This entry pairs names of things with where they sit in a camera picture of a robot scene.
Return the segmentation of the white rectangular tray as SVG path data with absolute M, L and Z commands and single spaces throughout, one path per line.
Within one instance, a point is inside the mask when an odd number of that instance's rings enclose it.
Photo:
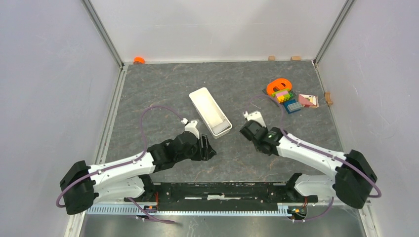
M 189 98 L 214 139 L 232 129 L 232 123 L 206 87 L 191 92 Z

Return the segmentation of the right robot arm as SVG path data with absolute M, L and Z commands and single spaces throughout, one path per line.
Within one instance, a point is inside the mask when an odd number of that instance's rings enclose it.
M 299 201 L 304 196 L 334 197 L 361 209 L 372 197 L 372 189 L 377 187 L 377 176 L 359 151 L 344 153 L 325 149 L 280 128 L 268 129 L 255 120 L 247 121 L 240 133 L 261 153 L 290 158 L 321 172 L 320 175 L 294 175 L 291 185 L 285 188 L 291 201 Z

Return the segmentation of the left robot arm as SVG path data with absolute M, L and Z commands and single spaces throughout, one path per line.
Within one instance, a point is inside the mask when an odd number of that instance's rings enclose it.
M 207 161 L 216 154 L 206 135 L 197 137 L 185 131 L 121 160 L 96 165 L 77 161 L 59 183 L 62 192 L 56 205 L 65 208 L 68 215 L 75 215 L 105 200 L 141 198 L 150 201 L 155 196 L 150 174 L 173 168 L 187 159 Z

